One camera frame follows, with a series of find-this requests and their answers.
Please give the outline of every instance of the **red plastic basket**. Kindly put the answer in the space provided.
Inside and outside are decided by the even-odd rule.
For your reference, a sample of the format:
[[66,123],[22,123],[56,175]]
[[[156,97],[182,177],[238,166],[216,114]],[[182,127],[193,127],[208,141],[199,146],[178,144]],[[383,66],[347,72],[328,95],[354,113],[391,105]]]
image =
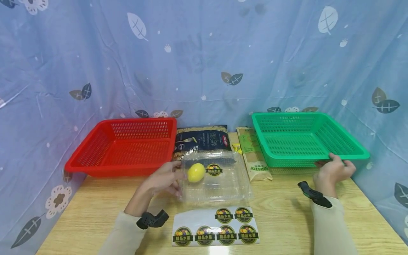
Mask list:
[[104,120],[65,164],[68,172],[94,177],[150,175],[171,160],[175,118]]

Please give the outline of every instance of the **pasta package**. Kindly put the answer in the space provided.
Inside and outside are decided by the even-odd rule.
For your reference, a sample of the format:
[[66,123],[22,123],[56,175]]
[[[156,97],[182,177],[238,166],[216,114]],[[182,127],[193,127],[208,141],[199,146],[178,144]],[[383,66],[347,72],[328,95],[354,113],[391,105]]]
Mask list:
[[247,127],[237,127],[237,133],[249,179],[251,181],[272,180],[272,175],[265,162],[255,130]]
[[197,151],[231,151],[227,126],[203,126],[177,129],[173,160]]

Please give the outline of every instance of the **green plastic basket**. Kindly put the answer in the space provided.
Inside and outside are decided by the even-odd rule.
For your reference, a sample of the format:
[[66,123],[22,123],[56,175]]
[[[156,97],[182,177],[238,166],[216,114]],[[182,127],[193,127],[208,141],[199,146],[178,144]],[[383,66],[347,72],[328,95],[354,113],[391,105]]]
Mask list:
[[329,159],[365,160],[370,153],[329,115],[311,113],[254,113],[254,128],[269,167],[312,167]]

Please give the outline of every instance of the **flower pattern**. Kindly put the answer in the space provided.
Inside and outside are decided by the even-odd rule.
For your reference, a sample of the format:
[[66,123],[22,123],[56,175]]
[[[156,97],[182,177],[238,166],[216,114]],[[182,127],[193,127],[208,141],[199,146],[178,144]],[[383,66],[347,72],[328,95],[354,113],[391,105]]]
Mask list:
[[155,118],[167,118],[169,114],[165,111],[161,111],[159,113],[153,113],[153,117]]
[[45,208],[48,209],[47,219],[51,219],[57,213],[62,212],[68,205],[69,198],[72,195],[71,187],[59,185],[52,189],[51,196],[45,202]]
[[297,108],[296,106],[294,106],[294,107],[286,108],[285,113],[297,113],[297,112],[299,112],[299,111],[300,111],[299,108]]
[[43,11],[48,8],[48,0],[19,0],[23,3],[31,15],[36,15],[38,10]]

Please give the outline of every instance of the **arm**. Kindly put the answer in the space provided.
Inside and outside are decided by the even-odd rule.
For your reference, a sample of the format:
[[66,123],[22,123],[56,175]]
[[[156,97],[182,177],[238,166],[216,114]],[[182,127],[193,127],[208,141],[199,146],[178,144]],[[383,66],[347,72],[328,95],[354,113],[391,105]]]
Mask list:
[[311,202],[315,223],[315,255],[356,255],[356,246],[344,221],[344,208],[337,198],[336,183],[349,178],[356,170],[350,161],[341,161],[340,157],[330,154],[332,162],[317,162],[321,166],[313,177],[315,189],[321,192],[331,203],[331,208]]
[[181,162],[167,162],[147,178],[136,190],[124,212],[116,218],[113,230],[102,245],[98,255],[134,255],[139,248],[146,230],[136,222],[147,211],[153,195],[166,190],[181,195],[177,180],[185,179],[184,173],[176,172]]

